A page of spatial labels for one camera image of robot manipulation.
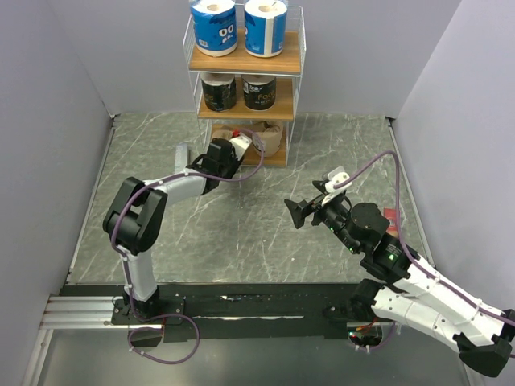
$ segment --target white bracket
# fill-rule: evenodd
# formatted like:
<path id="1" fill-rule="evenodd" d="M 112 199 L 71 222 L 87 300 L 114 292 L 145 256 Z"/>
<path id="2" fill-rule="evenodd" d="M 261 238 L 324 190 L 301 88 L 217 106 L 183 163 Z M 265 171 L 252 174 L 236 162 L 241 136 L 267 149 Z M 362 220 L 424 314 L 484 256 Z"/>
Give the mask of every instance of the white bracket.
<path id="1" fill-rule="evenodd" d="M 345 173 L 345 169 L 343 166 L 338 166 L 335 170 L 328 174 L 329 181 L 325 184 L 325 190 L 328 193 L 328 195 L 326 195 L 323 198 L 322 206 L 324 206 L 327 203 L 330 203 L 332 199 L 334 199 L 340 193 L 343 193 L 348 187 L 352 185 L 352 183 L 348 183 L 338 189 L 334 188 L 335 185 L 342 183 L 348 178 L 349 175 Z"/>
<path id="2" fill-rule="evenodd" d="M 250 144 L 252 143 L 250 138 L 242 133 L 240 133 L 240 135 L 238 135 L 237 137 L 231 138 L 229 141 L 234 146 L 234 151 L 236 153 L 238 160 L 240 160 L 241 157 L 243 157 L 247 149 L 250 147 Z"/>

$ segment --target metal frame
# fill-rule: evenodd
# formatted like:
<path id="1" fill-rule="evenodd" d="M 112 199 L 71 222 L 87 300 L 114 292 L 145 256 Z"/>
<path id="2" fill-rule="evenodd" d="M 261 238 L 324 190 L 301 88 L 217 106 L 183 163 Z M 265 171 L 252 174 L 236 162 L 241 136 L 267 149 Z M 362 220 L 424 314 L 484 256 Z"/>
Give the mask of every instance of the metal frame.
<path id="1" fill-rule="evenodd" d="M 431 254 L 431 249 L 429 248 L 429 243 L 427 242 L 426 233 L 424 232 L 424 227 L 422 226 L 422 220 L 420 220 L 420 214 L 418 213 L 417 204 L 415 203 L 415 198 L 413 196 L 413 192 L 411 190 L 410 180 L 408 179 L 408 175 L 406 174 L 406 169 L 404 167 L 404 163 L 402 163 L 401 153 L 399 152 L 399 148 L 397 145 L 397 139 L 395 138 L 395 132 L 393 131 L 392 126 L 392 118 L 385 117 L 388 121 L 388 130 L 389 135 L 392 138 L 393 148 L 395 149 L 395 153 L 399 158 L 399 163 L 401 164 L 401 172 L 402 177 L 404 178 L 404 182 L 406 183 L 406 189 L 408 190 L 408 196 L 410 197 L 410 202 L 413 205 L 413 212 L 415 214 L 415 221 L 417 222 L 418 233 L 420 234 L 420 238 L 422 240 L 422 246 L 424 247 L 425 258 L 429 263 L 435 267 L 435 261 L 433 260 L 433 255 Z"/>
<path id="2" fill-rule="evenodd" d="M 98 184 L 100 183 L 102 171 L 104 170 L 105 160 L 109 154 L 109 149 L 111 147 L 111 143 L 113 142 L 114 133 L 116 128 L 114 127 L 113 120 L 111 122 L 111 129 L 109 130 L 109 136 L 107 138 L 107 143 L 105 144 L 104 154 L 102 155 L 102 160 L 100 162 L 100 167 L 98 169 L 97 177 L 95 178 L 95 183 L 93 184 L 93 190 L 91 196 L 89 197 L 88 208 L 86 209 L 86 213 L 84 214 L 84 219 L 82 220 L 82 226 L 80 227 L 79 237 L 77 238 L 77 242 L 75 245 L 75 250 L 73 251 L 73 258 L 70 267 L 68 268 L 68 275 L 66 276 L 66 283 L 68 283 L 72 277 L 72 271 L 75 267 L 75 262 L 77 260 L 77 256 L 79 255 L 80 243 L 82 242 L 82 238 L 84 237 L 84 232 L 86 230 L 86 225 L 88 224 L 89 214 L 91 213 L 91 209 L 93 207 L 93 202 L 95 201 L 95 196 L 97 195 Z"/>

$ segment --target red object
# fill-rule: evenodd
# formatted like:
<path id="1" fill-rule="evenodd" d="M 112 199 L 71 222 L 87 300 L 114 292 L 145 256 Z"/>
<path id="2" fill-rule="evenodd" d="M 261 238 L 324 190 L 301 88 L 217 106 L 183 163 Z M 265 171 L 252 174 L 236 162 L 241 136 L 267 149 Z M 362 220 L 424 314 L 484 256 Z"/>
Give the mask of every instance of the red object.
<path id="1" fill-rule="evenodd" d="M 395 223 L 395 209 L 391 207 L 385 207 L 383 209 L 383 216 L 389 220 L 389 227 L 386 230 L 390 235 L 398 237 L 399 231 L 397 228 L 397 224 Z"/>

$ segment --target brown object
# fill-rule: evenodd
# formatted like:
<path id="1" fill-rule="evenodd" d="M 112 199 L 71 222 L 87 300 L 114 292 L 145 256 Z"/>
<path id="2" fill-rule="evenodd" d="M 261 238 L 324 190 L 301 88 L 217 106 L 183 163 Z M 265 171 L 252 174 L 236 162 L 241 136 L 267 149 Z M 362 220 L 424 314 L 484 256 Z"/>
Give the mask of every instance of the brown object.
<path id="1" fill-rule="evenodd" d="M 221 127 L 216 129 L 216 131 L 214 131 L 215 128 L 213 127 L 213 133 L 212 133 L 211 139 L 222 138 L 222 139 L 229 140 L 233 137 L 234 129 L 232 129 L 228 126 L 225 126 L 225 125 L 219 125 L 219 126 L 221 126 Z"/>
<path id="2" fill-rule="evenodd" d="M 271 157 L 278 152 L 281 146 L 282 131 L 284 130 L 281 121 L 261 121 L 256 122 L 250 129 L 259 136 L 265 146 L 265 157 Z M 252 141 L 256 153 L 261 155 L 261 150 L 257 141 Z"/>
<path id="3" fill-rule="evenodd" d="M 234 130 L 241 127 L 241 125 L 227 126 L 227 125 L 213 125 L 212 126 L 212 136 L 216 134 L 216 132 L 221 129 L 229 129 Z M 256 150 L 252 149 L 251 146 L 245 153 L 245 159 L 243 160 L 243 165 L 246 166 L 255 166 L 259 163 L 259 154 Z M 271 157 L 265 157 L 263 161 L 263 165 L 265 166 L 286 166 L 286 130 L 282 131 L 281 137 L 281 145 L 279 146 L 279 150 Z"/>
<path id="4" fill-rule="evenodd" d="M 236 105 L 225 111 L 212 111 L 208 109 L 204 98 L 200 102 L 200 119 L 254 119 L 254 120 L 280 120 L 293 121 L 293 84 L 290 78 L 277 78 L 275 103 L 267 110 L 251 110 L 245 106 L 241 78 L 236 78 Z"/>
<path id="5" fill-rule="evenodd" d="M 281 55 L 273 58 L 258 58 L 245 50 L 245 31 L 238 29 L 236 50 L 226 56 L 211 57 L 193 48 L 190 59 L 192 71 L 262 72 L 285 75 L 300 75 L 299 33 L 286 31 Z"/>

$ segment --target blue and white packaging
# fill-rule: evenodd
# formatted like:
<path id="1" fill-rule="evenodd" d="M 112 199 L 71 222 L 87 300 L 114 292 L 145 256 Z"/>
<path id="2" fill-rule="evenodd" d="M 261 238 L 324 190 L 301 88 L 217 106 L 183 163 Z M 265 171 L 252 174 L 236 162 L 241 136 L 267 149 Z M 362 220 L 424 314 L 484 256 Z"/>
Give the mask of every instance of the blue and white packaging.
<path id="1" fill-rule="evenodd" d="M 282 52 L 288 6 L 282 1 L 249 0 L 245 4 L 245 49 L 270 58 Z"/>
<path id="2" fill-rule="evenodd" d="M 236 49 L 236 7 L 233 0 L 192 0 L 190 10 L 200 52 L 224 56 Z"/>

